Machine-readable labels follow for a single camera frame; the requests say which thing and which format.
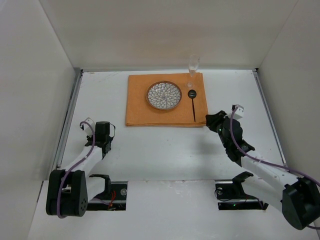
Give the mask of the black spoon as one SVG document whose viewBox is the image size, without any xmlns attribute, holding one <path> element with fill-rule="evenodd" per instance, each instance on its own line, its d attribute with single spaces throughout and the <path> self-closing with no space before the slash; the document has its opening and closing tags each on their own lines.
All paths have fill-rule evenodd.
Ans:
<svg viewBox="0 0 320 240">
<path fill-rule="evenodd" d="M 187 95 L 191 99 L 193 120 L 194 120 L 194 122 L 196 122 L 196 112 L 195 112 L 194 99 L 197 97 L 197 92 L 194 89 L 191 89 L 188 91 Z"/>
</svg>

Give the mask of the orange cloth placemat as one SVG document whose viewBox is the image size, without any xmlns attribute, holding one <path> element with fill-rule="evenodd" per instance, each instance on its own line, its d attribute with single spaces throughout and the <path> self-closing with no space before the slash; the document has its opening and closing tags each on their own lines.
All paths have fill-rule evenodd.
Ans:
<svg viewBox="0 0 320 240">
<path fill-rule="evenodd" d="M 127 127 L 206 124 L 208 106 L 202 73 L 130 75 L 127 86 Z"/>
</svg>

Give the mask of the floral patterned plate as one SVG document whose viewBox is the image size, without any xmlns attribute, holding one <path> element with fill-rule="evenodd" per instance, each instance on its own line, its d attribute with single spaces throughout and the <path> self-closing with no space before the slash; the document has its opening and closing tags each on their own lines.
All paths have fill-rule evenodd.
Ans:
<svg viewBox="0 0 320 240">
<path fill-rule="evenodd" d="M 178 106 L 182 99 L 179 86 L 171 81 L 159 81 L 146 91 L 147 103 L 157 110 L 171 110 Z"/>
</svg>

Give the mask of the clear wine glass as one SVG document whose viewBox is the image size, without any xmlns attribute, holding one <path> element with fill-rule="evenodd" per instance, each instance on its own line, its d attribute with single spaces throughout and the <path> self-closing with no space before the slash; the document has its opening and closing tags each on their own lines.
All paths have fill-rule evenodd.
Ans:
<svg viewBox="0 0 320 240">
<path fill-rule="evenodd" d="M 188 89 L 192 89 L 194 86 L 194 81 L 196 78 L 196 73 L 200 65 L 200 57 L 196 54 L 192 54 L 189 57 L 189 62 L 188 62 L 188 73 L 189 73 L 189 78 L 188 82 L 186 83 L 186 86 Z"/>
</svg>

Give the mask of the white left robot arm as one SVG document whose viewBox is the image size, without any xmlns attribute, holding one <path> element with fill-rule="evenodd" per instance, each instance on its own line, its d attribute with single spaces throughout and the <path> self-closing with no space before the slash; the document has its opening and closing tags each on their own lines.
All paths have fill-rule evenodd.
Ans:
<svg viewBox="0 0 320 240">
<path fill-rule="evenodd" d="M 82 217 L 91 200 L 110 208 L 117 195 L 109 175 L 92 173 L 111 150 L 114 137 L 110 129 L 115 126 L 108 121 L 93 122 L 90 118 L 79 126 L 87 132 L 83 151 L 67 167 L 55 169 L 49 176 L 46 214 L 60 219 Z"/>
</svg>

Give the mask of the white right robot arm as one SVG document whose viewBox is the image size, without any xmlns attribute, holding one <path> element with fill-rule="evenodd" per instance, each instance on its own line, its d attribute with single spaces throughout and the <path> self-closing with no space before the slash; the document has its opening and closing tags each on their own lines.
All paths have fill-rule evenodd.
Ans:
<svg viewBox="0 0 320 240">
<path fill-rule="evenodd" d="M 319 182 L 306 174 L 271 163 L 243 139 L 238 121 L 244 109 L 234 105 L 231 114 L 205 116 L 206 126 L 218 134 L 227 157 L 245 172 L 232 179 L 237 196 L 253 196 L 282 213 L 295 229 L 310 228 L 320 217 Z"/>
</svg>

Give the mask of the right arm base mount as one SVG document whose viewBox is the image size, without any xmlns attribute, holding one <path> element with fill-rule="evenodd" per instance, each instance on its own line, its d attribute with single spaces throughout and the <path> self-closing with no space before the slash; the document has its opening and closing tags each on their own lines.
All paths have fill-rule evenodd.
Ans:
<svg viewBox="0 0 320 240">
<path fill-rule="evenodd" d="M 244 192 L 243 183 L 251 180 L 253 174 L 244 171 L 232 179 L 222 179 L 215 182 L 214 195 L 220 211 L 259 210 L 265 211 L 268 204 L 255 196 Z"/>
</svg>

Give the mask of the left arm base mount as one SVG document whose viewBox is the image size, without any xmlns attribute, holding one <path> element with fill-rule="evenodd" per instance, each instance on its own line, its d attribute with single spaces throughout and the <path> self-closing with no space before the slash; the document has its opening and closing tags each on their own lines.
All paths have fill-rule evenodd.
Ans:
<svg viewBox="0 0 320 240">
<path fill-rule="evenodd" d="M 125 211 L 128 183 L 111 181 L 109 175 L 92 174 L 86 180 L 87 211 Z"/>
</svg>

